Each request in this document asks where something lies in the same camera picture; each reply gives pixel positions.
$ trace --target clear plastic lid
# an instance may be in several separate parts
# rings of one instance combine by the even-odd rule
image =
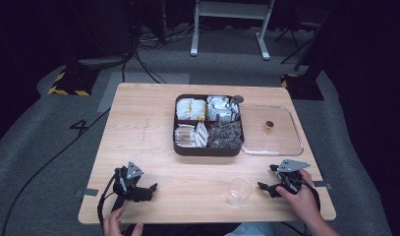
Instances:
[[[240,104],[245,142],[250,155],[300,155],[304,151],[291,112],[282,106]]]

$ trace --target person's left hand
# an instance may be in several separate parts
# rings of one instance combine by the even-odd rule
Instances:
[[[120,224],[121,221],[119,217],[124,212],[124,207],[111,212],[107,217],[104,218],[104,236],[122,236],[120,232]],[[142,236],[143,233],[143,224],[138,223],[133,230],[132,236]]]

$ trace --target black tray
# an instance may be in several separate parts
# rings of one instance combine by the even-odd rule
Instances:
[[[182,98],[194,98],[194,99],[203,99],[206,101],[208,95],[205,94],[182,94],[179,95],[175,100],[175,111],[174,111],[174,129],[173,129],[173,146],[175,151],[180,155],[191,155],[191,156],[235,156],[239,154],[241,147],[180,147],[175,143],[175,130],[178,128],[178,124],[186,124],[196,126],[200,120],[178,120],[178,116],[176,114],[177,103]],[[243,134],[243,126],[242,126],[242,117],[239,116],[240,121],[240,129],[242,131],[242,135],[240,136],[241,141],[245,142],[245,136]],[[209,126],[217,121],[209,121],[207,118],[203,121],[204,125],[208,129]]]

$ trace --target human hand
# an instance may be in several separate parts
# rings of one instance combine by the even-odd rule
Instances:
[[[122,236],[120,231],[121,221],[119,220],[119,217],[122,215],[124,210],[124,207],[121,206],[104,218],[104,236]],[[138,223],[133,230],[132,236],[142,236],[142,233],[143,224]]]
[[[313,179],[311,174],[304,169],[300,169],[299,171],[302,178],[312,186]],[[296,195],[289,193],[285,188],[280,186],[276,187],[276,191],[289,203],[295,214],[304,222],[321,218],[314,194],[308,186],[301,185],[301,189]]]

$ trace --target gray carpet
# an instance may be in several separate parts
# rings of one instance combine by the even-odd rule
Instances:
[[[294,72],[299,56],[280,64],[294,50],[292,38],[287,34],[274,42],[280,32],[269,31],[265,41],[271,59],[263,61],[254,38],[256,30],[202,33],[196,58],[190,56],[190,38],[160,49],[140,49],[139,54],[155,73],[186,75],[193,85],[280,87],[279,77]],[[306,32],[296,35],[301,43],[309,36]],[[97,120],[102,114],[99,107],[104,107],[102,111],[108,106],[101,101],[110,79],[121,72],[121,66],[101,71],[92,96],[47,94],[61,69],[42,78],[37,87],[41,99],[0,142],[0,234],[15,195],[77,137],[71,125],[83,119],[87,125]],[[300,69],[300,73],[305,71],[305,67]],[[132,58],[125,72],[143,73],[143,68]],[[317,82],[325,101],[293,102],[324,180],[332,186],[329,193],[337,217],[330,223],[342,235],[391,235],[379,195],[349,140],[334,86],[324,73]],[[6,235],[101,235],[99,225],[78,222],[81,200],[75,194],[86,187],[107,118],[108,113],[30,182],[14,207]],[[292,223],[302,229],[301,223]],[[296,235],[282,224],[273,227],[278,236]]]
[[[153,74],[153,78],[148,73],[125,73],[126,83],[142,83],[151,84],[156,83],[157,80],[164,84],[176,84],[176,85],[187,85],[190,82],[189,74],[178,74],[178,73],[167,73],[167,74]],[[104,96],[99,102],[98,112],[105,112],[111,107],[113,103],[114,95],[116,94],[117,86],[123,83],[123,77],[121,72],[113,72],[108,81],[107,88],[105,89]]]

